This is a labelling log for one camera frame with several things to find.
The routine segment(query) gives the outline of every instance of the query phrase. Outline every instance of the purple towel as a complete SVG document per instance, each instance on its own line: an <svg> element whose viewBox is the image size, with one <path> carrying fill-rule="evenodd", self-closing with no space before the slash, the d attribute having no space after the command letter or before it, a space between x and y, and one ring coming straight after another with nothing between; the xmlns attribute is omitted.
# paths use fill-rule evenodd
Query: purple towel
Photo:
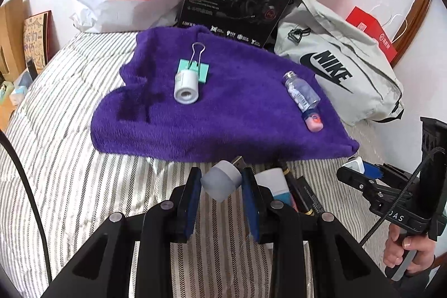
<svg viewBox="0 0 447 298"><path fill-rule="evenodd" d="M174 100L181 58L202 42L210 69L199 99ZM281 80L293 70L320 95L324 129L311 133ZM312 71L265 50L215 36L205 27L159 27L137 35L132 60L93 114L91 136L101 152L178 162L217 162L242 155L248 163L352 156L348 137Z"/></svg>

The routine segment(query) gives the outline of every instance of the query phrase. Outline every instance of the nike logo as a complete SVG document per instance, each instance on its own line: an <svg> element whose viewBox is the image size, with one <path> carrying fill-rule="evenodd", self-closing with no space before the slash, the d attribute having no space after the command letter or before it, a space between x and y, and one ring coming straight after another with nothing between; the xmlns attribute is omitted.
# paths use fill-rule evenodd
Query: nike logo
<svg viewBox="0 0 447 298"><path fill-rule="evenodd" d="M314 66L311 62L312 58L317 61L326 72ZM333 82L334 84L353 94L351 90L347 89L341 84L342 80L351 78L352 74L332 53L330 53L330 51L325 51L319 54L308 53L307 55L301 57L299 62L303 66L306 66L307 68L315 72L316 75L321 76L322 78L325 78L330 82Z"/></svg>

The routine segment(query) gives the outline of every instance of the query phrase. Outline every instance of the human hand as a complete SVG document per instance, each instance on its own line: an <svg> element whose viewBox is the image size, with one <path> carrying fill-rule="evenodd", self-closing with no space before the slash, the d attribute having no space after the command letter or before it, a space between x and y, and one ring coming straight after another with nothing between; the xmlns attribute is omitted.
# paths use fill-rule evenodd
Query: human hand
<svg viewBox="0 0 447 298"><path fill-rule="evenodd" d="M399 245L396 243L399 239L401 228L395 224L389 226L388 240L385 243L384 263L389 268L402 264L405 250L418 250L413 261L408 266L409 274L416 274L428 269L434 261L434 248L436 242L430 240L427 235L406 237Z"/></svg>

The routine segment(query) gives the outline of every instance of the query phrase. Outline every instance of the bed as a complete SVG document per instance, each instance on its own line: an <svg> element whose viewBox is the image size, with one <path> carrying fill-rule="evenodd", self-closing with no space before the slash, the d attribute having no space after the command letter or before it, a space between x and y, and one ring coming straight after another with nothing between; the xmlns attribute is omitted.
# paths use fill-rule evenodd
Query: bed
<svg viewBox="0 0 447 298"><path fill-rule="evenodd" d="M136 33L79 34L37 78L13 114L7 136L16 149L42 216L53 277L114 211L147 211L184 184L192 166L153 158L97 152L90 121L100 100L122 85L119 67L136 46ZM374 129L367 122L347 127L361 145L359 155L381 163ZM361 193L339 183L346 158L294 161L326 210L360 240L376 221ZM256 172L262 165L253 166ZM384 224L365 245L377 265L387 237ZM134 295L135 246L130 297ZM271 251L249 235L237 190L222 204L202 193L196 226L185 245L171 246L174 297L268 297ZM0 150L0 264L23 297L40 297L47 287L37 225L20 178ZM312 275L307 259L308 296Z"/></svg>

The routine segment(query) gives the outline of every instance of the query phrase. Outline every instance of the grey bag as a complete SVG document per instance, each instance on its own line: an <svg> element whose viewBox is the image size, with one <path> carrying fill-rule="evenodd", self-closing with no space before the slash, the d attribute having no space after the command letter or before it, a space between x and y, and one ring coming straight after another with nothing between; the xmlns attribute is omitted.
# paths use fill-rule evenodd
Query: grey bag
<svg viewBox="0 0 447 298"><path fill-rule="evenodd" d="M345 123L402 117L402 84L376 40L316 0L296 0L284 14L275 53L313 70Z"/></svg>

